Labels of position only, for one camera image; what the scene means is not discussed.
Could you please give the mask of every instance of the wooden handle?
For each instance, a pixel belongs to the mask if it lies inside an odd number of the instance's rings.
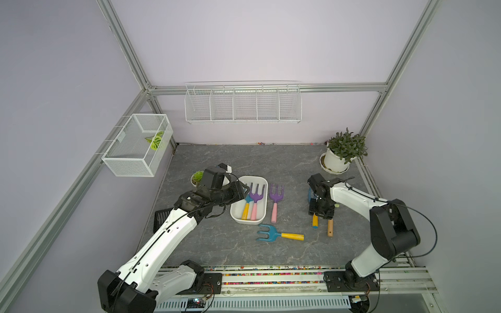
[[[330,219],[327,222],[327,236],[333,237],[334,236],[334,220]]]
[[[305,240],[305,236],[302,234],[290,234],[287,232],[282,233],[283,238],[289,238],[289,239],[294,239],[294,240]]]
[[[242,213],[242,218],[243,220],[247,220],[247,215],[249,213],[249,203],[247,202],[245,204],[245,209],[243,209],[243,213]]]
[[[318,228],[318,216],[313,214],[313,228]]]

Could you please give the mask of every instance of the garden fork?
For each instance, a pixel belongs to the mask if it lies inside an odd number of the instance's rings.
[[[254,205],[252,206],[252,213],[250,215],[250,220],[255,221],[256,216],[258,214],[258,201],[263,198],[265,195],[265,187],[266,185],[263,185],[263,191],[261,192],[261,195],[259,195],[259,184],[256,186],[256,193],[252,193],[252,183],[250,183],[250,191],[249,191],[249,196],[254,200]]]
[[[277,223],[277,202],[284,198],[284,186],[282,185],[282,194],[279,195],[279,185],[272,184],[270,186],[270,199],[273,200],[272,224]]]
[[[278,237],[289,238],[294,240],[305,240],[305,236],[303,234],[292,234],[286,232],[277,232],[277,229],[274,226],[268,224],[259,224],[259,227],[268,227],[268,230],[258,230],[258,234],[268,235],[268,238],[256,238],[257,241],[275,241]]]

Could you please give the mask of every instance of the cable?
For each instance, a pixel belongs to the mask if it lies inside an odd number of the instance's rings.
[[[240,179],[238,178],[238,176],[236,176],[235,174],[233,174],[233,173],[228,173],[228,174],[235,176],[235,178],[237,179],[237,181],[241,182]]]
[[[201,313],[205,313],[207,312],[208,309],[210,309],[210,307],[212,306],[212,304],[214,303],[214,286],[209,282],[207,284],[204,284],[205,286],[210,286],[210,289],[212,290],[212,292],[210,293],[210,296],[207,298],[207,300],[209,300],[210,298],[212,298],[212,301],[210,302],[209,306],[203,310]]]
[[[379,291],[377,292],[377,301],[376,301],[376,305],[374,306],[374,308],[367,313],[374,312],[374,310],[377,308],[377,305],[379,304],[379,298],[381,297],[381,272],[379,270],[377,270],[376,272],[378,272],[378,274],[379,274]]]
[[[356,191],[355,189],[353,189],[353,187],[352,187],[352,186],[348,186],[348,184],[346,183],[348,180],[350,180],[350,179],[352,179],[352,178],[354,178],[354,177],[350,177],[350,178],[348,178],[348,179],[346,179],[346,180],[344,181],[344,183],[345,183],[345,187],[346,187],[346,188],[348,188],[349,190],[351,190],[351,191],[353,191],[353,192],[355,192],[355,193],[358,193],[359,195],[362,195],[362,196],[364,196],[364,197],[366,197],[366,198],[369,198],[369,199],[371,199],[371,200],[372,200],[372,201],[374,201],[374,202],[376,202],[376,201],[380,201],[380,202],[385,202],[385,203],[388,203],[388,204],[395,204],[395,205],[398,205],[398,206],[402,206],[402,207],[405,207],[405,208],[411,209],[411,210],[413,210],[414,212],[417,212],[417,213],[421,214],[424,218],[426,218],[426,220],[427,220],[428,222],[430,222],[431,226],[433,227],[433,230],[435,231],[435,243],[433,244],[433,247],[430,249],[430,251],[428,251],[428,252],[427,252],[427,253],[425,253],[425,254],[416,255],[416,256],[412,256],[412,257],[422,257],[422,256],[425,256],[425,255],[429,255],[429,254],[430,254],[433,250],[435,250],[435,247],[437,246],[437,242],[438,242],[438,233],[437,233],[437,229],[436,229],[435,225],[433,224],[433,222],[432,222],[432,221],[431,221],[431,220],[430,220],[430,219],[429,219],[426,215],[424,215],[423,213],[421,213],[421,212],[419,212],[418,210],[413,209],[413,208],[411,208],[411,207],[409,207],[409,206],[406,206],[406,205],[403,205],[403,204],[399,204],[399,203],[393,203],[393,202],[391,202],[391,201],[383,201],[383,200],[379,199],[378,197],[374,197],[374,198],[372,198],[372,197],[370,197],[370,196],[368,196],[368,195],[365,195],[365,194],[363,194],[363,193],[360,193],[360,192]]]

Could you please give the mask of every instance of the white wire basket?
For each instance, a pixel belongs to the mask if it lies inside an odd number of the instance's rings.
[[[167,115],[132,114],[102,160],[116,176],[153,177],[171,136]]]
[[[188,86],[184,97],[188,123],[299,123],[299,83],[285,85]]]

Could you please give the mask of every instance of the white wire shelf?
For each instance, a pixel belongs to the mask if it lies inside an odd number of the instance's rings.
[[[188,123],[299,123],[300,84],[188,86],[184,97]]]
[[[132,114],[102,160],[115,176],[153,177],[171,136],[167,115]]]

